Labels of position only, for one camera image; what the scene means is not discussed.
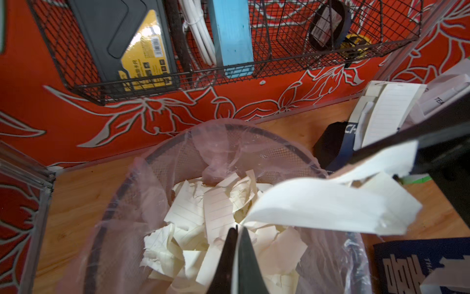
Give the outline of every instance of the trash can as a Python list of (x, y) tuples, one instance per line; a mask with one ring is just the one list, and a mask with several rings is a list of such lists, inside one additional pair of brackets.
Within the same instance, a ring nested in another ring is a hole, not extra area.
[[(251, 169), (258, 183), (327, 176), (305, 148), (255, 125), (218, 119), (195, 126), (135, 161), (59, 288), (86, 294), (165, 293), (170, 282), (149, 281), (150, 269), (139, 265), (143, 237), (164, 226), (172, 187), (198, 177), (215, 184)], [(296, 268), (298, 294), (372, 293), (360, 234), (296, 229), (308, 245)]]

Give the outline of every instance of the blue block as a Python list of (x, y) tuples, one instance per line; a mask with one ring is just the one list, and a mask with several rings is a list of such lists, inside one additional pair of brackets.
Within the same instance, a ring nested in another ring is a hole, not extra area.
[[(209, 0), (217, 66), (253, 62), (248, 0)], [(254, 66), (225, 69), (229, 79), (252, 75)]]

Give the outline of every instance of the stack of paper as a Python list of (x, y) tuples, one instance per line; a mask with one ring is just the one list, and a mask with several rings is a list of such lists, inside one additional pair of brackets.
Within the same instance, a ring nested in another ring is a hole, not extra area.
[(349, 119), (357, 123), (353, 149), (397, 133), (425, 89), (424, 84), (370, 81)]

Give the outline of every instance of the black wire basket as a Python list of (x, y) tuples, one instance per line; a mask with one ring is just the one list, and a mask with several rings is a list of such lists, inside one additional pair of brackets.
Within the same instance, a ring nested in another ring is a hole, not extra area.
[[(385, 56), (419, 38), (423, 13), (423, 0), (344, 0), (351, 16), (347, 37), (339, 40), (340, 46), (333, 37), (321, 49), (315, 49), (309, 40), (312, 22), (315, 17), (324, 17), (319, 10), (322, 6), (330, 9), (333, 0), (249, 0), (254, 61), (237, 64), (236, 68), (252, 72), (250, 75), (229, 78), (224, 70), (234, 65), (204, 64), (187, 29), (190, 71), (184, 71), (175, 56), (176, 73), (135, 79), (117, 76), (115, 81), (103, 81), (67, 0), (27, 1), (65, 87), (98, 105), (331, 65), (349, 66)], [(329, 24), (333, 23), (331, 15), (326, 20)], [(207, 14), (205, 19), (212, 34)], [(149, 83), (160, 85), (168, 78), (179, 81), (178, 87), (144, 87)]]

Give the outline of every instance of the wooden surface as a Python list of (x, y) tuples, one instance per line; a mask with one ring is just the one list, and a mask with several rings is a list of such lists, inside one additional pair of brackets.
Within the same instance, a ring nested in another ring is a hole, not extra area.
[[(356, 100), (268, 121), (258, 126), (308, 150), (333, 122), (349, 118)], [(123, 158), (64, 173), (57, 178), (41, 248), (33, 292), (54, 293), (70, 261), (78, 254), (94, 225), (101, 219), (114, 192), (124, 181), (133, 158)], [(368, 253), (372, 245), (397, 239), (470, 237), (470, 229), (434, 182), (407, 186), (423, 210), (405, 236), (379, 238), (363, 234)]]

